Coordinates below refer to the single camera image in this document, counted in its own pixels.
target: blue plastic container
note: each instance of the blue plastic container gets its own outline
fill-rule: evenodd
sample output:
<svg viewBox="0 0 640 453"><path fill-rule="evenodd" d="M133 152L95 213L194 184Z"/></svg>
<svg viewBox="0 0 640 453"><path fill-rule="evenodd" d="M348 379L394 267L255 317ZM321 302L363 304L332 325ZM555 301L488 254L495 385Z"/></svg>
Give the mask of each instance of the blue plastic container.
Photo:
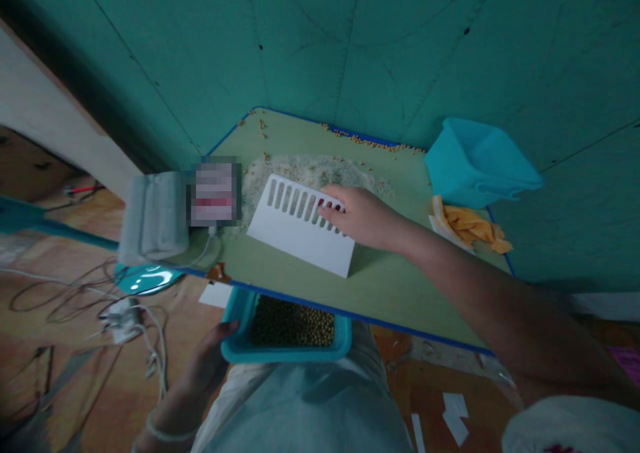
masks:
<svg viewBox="0 0 640 453"><path fill-rule="evenodd" d="M498 200L518 200L522 190L544 185L504 131L491 125L449 117L425 155L434 195L444 203L480 209Z"/></svg>
<svg viewBox="0 0 640 453"><path fill-rule="evenodd" d="M351 348L351 319L334 315L333 344L327 347L300 348L255 346L249 335L260 295L242 288L234 288L229 298L223 322L239 320L237 332L222 342L222 356L229 363L331 362L343 358Z"/></svg>

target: white paper scrap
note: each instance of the white paper scrap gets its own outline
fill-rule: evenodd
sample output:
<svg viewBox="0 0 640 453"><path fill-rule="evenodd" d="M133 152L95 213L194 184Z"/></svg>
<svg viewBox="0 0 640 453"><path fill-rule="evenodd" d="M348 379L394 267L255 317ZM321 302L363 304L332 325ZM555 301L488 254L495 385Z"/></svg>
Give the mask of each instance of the white paper scrap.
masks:
<svg viewBox="0 0 640 453"><path fill-rule="evenodd" d="M233 287L224 283L209 283L200 295L200 303L210 304L218 308L227 308Z"/></svg>
<svg viewBox="0 0 640 453"><path fill-rule="evenodd" d="M415 434L415 443L418 446L418 453L425 453L425 441L422 437L420 415L418 415L418 413L411 413L411 422L413 423L413 433Z"/></svg>
<svg viewBox="0 0 640 453"><path fill-rule="evenodd" d="M452 410L458 416L469 417L465 397L462 393L442 393L442 397L445 400L445 411Z"/></svg>
<svg viewBox="0 0 640 453"><path fill-rule="evenodd" d="M449 431L453 435L458 447L462 445L469 435L467 426L463 423L462 418L453 410L446 410L442 413L442 417L445 419L445 423L449 427Z"/></svg>

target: pink object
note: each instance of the pink object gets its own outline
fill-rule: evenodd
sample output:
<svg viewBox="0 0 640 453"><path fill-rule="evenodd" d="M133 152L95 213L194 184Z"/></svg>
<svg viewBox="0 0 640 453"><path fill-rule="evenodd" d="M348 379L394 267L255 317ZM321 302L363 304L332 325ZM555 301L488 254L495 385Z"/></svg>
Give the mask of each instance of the pink object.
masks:
<svg viewBox="0 0 640 453"><path fill-rule="evenodd" d="M607 350L613 355L618 365L629 375L629 378L640 386L640 355L638 355L636 349L623 346L608 346Z"/></svg>

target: white comb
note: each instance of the white comb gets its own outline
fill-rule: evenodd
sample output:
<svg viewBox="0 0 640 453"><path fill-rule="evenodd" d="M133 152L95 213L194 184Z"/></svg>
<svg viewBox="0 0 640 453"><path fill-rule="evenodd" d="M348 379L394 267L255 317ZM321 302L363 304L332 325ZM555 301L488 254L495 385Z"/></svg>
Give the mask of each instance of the white comb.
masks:
<svg viewBox="0 0 640 453"><path fill-rule="evenodd" d="M345 210L329 195L279 175L269 175L247 234L347 278L355 241L318 215L320 203Z"/></svg>

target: yellow cloth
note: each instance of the yellow cloth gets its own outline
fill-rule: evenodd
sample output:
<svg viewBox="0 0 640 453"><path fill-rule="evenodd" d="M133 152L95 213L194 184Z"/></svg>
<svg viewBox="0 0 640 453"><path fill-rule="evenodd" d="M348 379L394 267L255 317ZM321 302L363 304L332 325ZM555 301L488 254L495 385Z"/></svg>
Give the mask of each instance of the yellow cloth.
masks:
<svg viewBox="0 0 640 453"><path fill-rule="evenodd" d="M469 248L473 248L474 241L482 240L499 254L505 254L513 249L513 245L505 240L505 233L499 225L482 219L471 209L442 205L440 195L437 196L437 201L453 232Z"/></svg>

